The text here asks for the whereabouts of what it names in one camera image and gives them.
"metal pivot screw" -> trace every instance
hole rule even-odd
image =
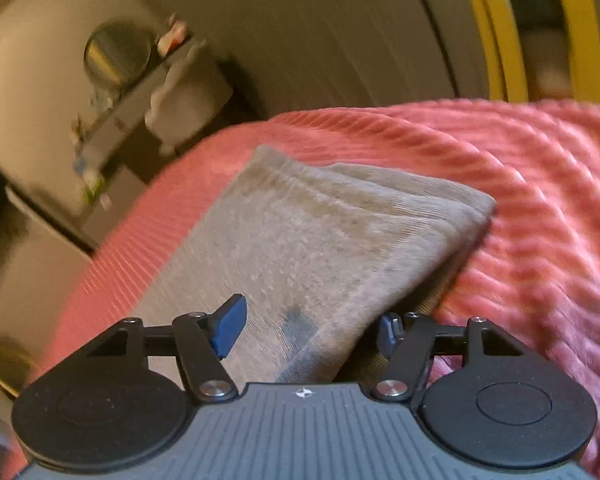
[[[383,397],[399,397],[404,395],[408,388],[402,381],[387,379],[376,384],[376,390]]]
[[[200,391],[207,397],[224,397],[231,392],[231,385],[227,381],[206,381],[200,386]]]

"beige wall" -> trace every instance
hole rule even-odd
[[[76,216],[69,126],[90,111],[82,51],[101,22],[126,17],[156,30],[142,0],[0,0],[0,170],[41,205]]]

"red ribbed fabric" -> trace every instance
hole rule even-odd
[[[260,144],[308,164],[399,168],[493,196],[490,233],[436,316],[489,317],[583,384],[599,411],[583,464],[600,477],[600,107],[592,105],[333,108],[223,130],[164,171],[103,245],[59,320],[45,368],[131,311]],[[14,458],[5,476],[23,463]]]

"gray sock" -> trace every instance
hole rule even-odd
[[[261,146],[133,314],[169,324],[239,292],[247,326],[223,362],[238,386],[330,381],[381,314],[435,307],[493,209],[493,198],[455,182],[314,168]],[[167,362],[152,369],[177,380]]]

